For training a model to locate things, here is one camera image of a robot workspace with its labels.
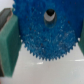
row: blue gear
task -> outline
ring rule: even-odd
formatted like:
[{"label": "blue gear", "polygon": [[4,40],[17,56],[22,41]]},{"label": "blue gear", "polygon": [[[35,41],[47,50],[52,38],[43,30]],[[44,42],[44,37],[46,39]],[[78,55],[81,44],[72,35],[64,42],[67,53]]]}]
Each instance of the blue gear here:
[{"label": "blue gear", "polygon": [[[51,60],[63,57],[73,49],[82,30],[83,0],[14,1],[14,14],[19,18],[21,39],[30,53],[43,60]],[[53,28],[45,26],[44,13],[48,9],[53,9],[57,14]]]}]

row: white surface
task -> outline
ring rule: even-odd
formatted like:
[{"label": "white surface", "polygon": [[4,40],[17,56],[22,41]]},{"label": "white surface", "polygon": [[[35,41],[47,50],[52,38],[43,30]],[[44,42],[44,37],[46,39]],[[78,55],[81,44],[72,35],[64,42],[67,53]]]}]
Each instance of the white surface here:
[{"label": "white surface", "polygon": [[[0,11],[12,7],[12,0],[0,0]],[[84,57],[76,44],[73,51],[57,61],[36,59],[22,45],[12,78],[1,84],[84,84]]]}]

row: dark green block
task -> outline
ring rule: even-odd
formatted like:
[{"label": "dark green block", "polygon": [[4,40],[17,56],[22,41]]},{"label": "dark green block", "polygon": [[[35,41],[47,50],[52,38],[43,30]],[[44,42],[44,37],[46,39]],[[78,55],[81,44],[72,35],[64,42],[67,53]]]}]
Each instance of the dark green block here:
[{"label": "dark green block", "polygon": [[0,58],[5,76],[12,76],[20,47],[18,18],[13,15],[0,32]]},{"label": "dark green block", "polygon": [[84,55],[84,20],[83,20],[83,29],[82,29],[82,33],[81,33],[81,38],[80,38],[80,42],[78,44]]}]

